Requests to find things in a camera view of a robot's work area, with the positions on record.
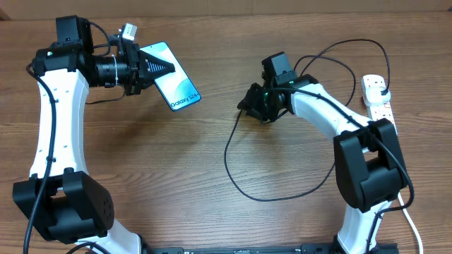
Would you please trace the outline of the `Samsung Galaxy smartphone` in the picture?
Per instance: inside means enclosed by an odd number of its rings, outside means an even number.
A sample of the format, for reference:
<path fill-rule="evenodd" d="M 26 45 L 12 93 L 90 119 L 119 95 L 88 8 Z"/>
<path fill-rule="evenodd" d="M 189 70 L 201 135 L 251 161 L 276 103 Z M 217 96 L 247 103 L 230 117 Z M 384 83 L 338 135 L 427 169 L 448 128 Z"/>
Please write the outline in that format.
<path fill-rule="evenodd" d="M 155 79 L 155 84 L 172 111 L 179 111 L 201 100 L 201 95 L 166 42 L 158 42 L 141 51 L 174 65 L 175 71 Z"/>

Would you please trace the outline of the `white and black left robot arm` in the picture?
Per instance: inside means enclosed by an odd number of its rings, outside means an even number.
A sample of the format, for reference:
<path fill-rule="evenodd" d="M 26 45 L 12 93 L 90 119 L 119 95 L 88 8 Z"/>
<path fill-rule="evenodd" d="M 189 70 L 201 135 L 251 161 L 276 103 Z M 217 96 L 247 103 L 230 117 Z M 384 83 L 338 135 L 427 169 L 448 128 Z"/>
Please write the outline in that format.
<path fill-rule="evenodd" d="M 29 248 L 36 231 L 74 250 L 149 253 L 144 238 L 117 221 L 109 191 L 88 173 L 84 111 L 91 87 L 119 86 L 126 96 L 137 95 L 175 67 L 142 51 L 130 23 L 107 37 L 116 54 L 98 55 L 92 26 L 78 16 L 57 18 L 57 40 L 39 49 L 26 68 L 40 90 L 40 126 L 29 177 L 13 186 L 13 200 L 28 219 L 23 246 Z"/>

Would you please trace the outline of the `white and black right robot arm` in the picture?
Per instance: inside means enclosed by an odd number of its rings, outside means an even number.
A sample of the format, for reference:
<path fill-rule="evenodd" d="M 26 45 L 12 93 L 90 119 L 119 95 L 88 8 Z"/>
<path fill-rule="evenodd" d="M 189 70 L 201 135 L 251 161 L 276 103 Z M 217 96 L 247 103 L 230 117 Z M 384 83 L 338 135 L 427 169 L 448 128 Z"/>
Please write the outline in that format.
<path fill-rule="evenodd" d="M 306 119 L 333 143 L 336 183 L 347 203 L 340 231 L 322 253 L 398 253 L 380 244 L 378 227 L 400 191 L 414 191 L 395 126 L 388 119 L 357 114 L 329 95 L 311 75 L 297 75 L 285 52 L 261 62 L 263 85 L 254 83 L 237 105 L 261 123 L 284 112 Z"/>

